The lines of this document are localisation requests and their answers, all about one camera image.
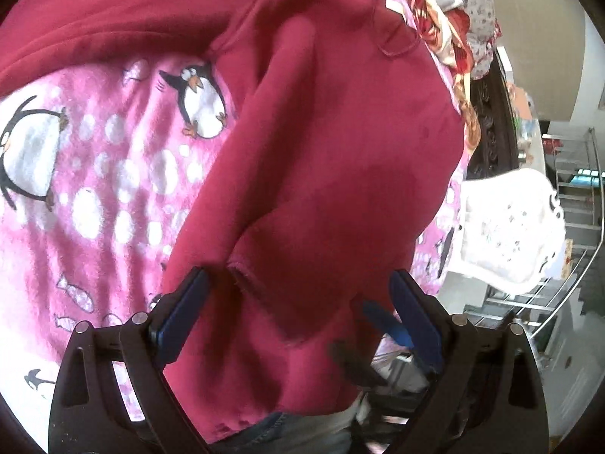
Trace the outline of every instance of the cartoon penguin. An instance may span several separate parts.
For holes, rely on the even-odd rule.
[[[55,381],[49,381],[48,379],[40,379],[37,375],[40,373],[39,368],[30,370],[29,373],[23,376],[25,383],[40,393],[45,400],[51,400],[53,398]]]
[[[183,134],[214,138],[223,130],[227,124],[225,99],[209,63],[189,65],[180,77],[160,70],[160,77],[178,92],[178,109],[185,120]]]
[[[59,136],[67,127],[65,108],[61,112],[23,108],[21,104],[0,135],[0,190],[8,205],[16,210],[8,190],[53,207],[50,182],[59,149]]]

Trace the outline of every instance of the white wall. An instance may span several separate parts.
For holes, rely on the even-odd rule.
[[[494,0],[515,83],[542,119],[569,121],[582,78],[584,8],[578,0]]]
[[[551,122],[548,132],[553,135],[577,137],[586,133],[589,127],[594,127],[600,150],[601,167],[605,169],[605,111],[598,110],[598,103],[605,86],[605,44],[587,14],[585,19],[584,65],[574,112],[569,122]]]

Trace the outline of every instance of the penguin print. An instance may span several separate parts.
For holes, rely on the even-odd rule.
[[[35,368],[33,370],[30,370],[29,373],[23,377],[25,379],[25,383],[32,389],[36,388],[36,391],[37,391],[38,388],[40,388],[40,384],[56,384],[55,381],[40,379],[37,376],[39,373],[40,373],[40,369]]]
[[[160,77],[177,90],[178,109],[185,120],[183,134],[192,138],[214,138],[227,124],[225,99],[214,80],[212,66],[189,65],[180,77],[160,70]]]
[[[113,312],[107,314],[101,321],[102,327],[120,326],[120,324],[124,324],[124,322],[120,319],[119,316],[115,315]]]
[[[13,210],[8,191],[53,207],[50,183],[59,149],[59,136],[67,127],[65,108],[61,112],[27,109],[37,96],[21,104],[0,135],[0,190]]]
[[[84,312],[92,314],[95,311],[95,303],[89,293],[76,285],[72,285],[67,281],[65,275],[60,276],[57,288],[63,290]]]
[[[128,68],[123,69],[122,86],[125,87],[131,81],[143,81],[149,77],[149,62],[145,59],[137,60]]]

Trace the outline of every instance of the metal rack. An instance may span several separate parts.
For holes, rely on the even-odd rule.
[[[565,212],[567,236],[574,241],[571,274],[562,283],[544,279],[528,294],[512,296],[490,289],[483,307],[466,310],[474,324],[492,327],[510,310],[517,309],[517,316],[532,337],[544,332],[570,299],[578,302],[581,284],[602,285],[594,262],[599,257],[605,234],[605,173],[601,171],[594,129],[589,129],[583,138],[554,135],[543,135],[542,138],[552,142],[546,163],[555,174],[552,181]],[[596,182],[591,181],[587,186],[573,183],[578,175],[588,176]]]

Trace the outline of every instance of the red sweatshirt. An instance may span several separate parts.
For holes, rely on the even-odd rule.
[[[194,265],[213,293],[166,377],[208,442],[356,394],[327,353],[368,360],[354,311],[438,210],[462,119],[429,52],[384,0],[21,0],[0,28],[0,95],[56,69],[140,53],[214,62],[239,120],[162,283]]]

